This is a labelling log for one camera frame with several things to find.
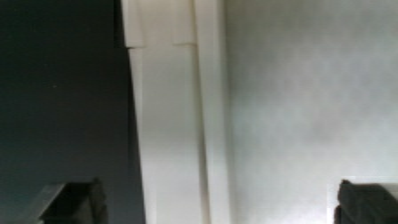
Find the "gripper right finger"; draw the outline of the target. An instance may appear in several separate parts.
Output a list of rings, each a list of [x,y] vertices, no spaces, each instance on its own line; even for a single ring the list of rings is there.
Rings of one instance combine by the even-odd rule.
[[[334,224],[398,224],[398,199],[380,184],[341,181]]]

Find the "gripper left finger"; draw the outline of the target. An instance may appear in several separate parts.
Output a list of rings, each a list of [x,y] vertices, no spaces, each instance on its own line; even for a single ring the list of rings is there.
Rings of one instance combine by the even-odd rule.
[[[23,224],[108,224],[106,195],[97,178],[44,186],[23,212]]]

